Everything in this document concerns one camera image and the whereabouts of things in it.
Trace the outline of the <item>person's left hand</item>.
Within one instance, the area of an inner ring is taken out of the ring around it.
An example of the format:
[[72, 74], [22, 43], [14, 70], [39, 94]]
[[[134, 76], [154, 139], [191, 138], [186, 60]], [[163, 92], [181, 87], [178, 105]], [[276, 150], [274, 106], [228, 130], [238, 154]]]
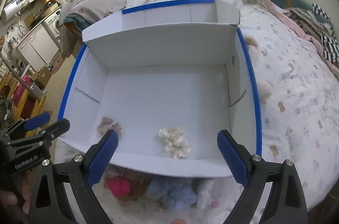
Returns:
[[[21, 212], [25, 215], [29, 215], [29, 209], [31, 205], [31, 172], [27, 171], [24, 174], [19, 174], [16, 177], [19, 184], [21, 184], [22, 198], [24, 199], [21, 206]], [[18, 207], [19, 199], [17, 195], [1, 186], [1, 204], [3, 205], [6, 213], [13, 219], [18, 218], [19, 213], [14, 211], [15, 207]]]

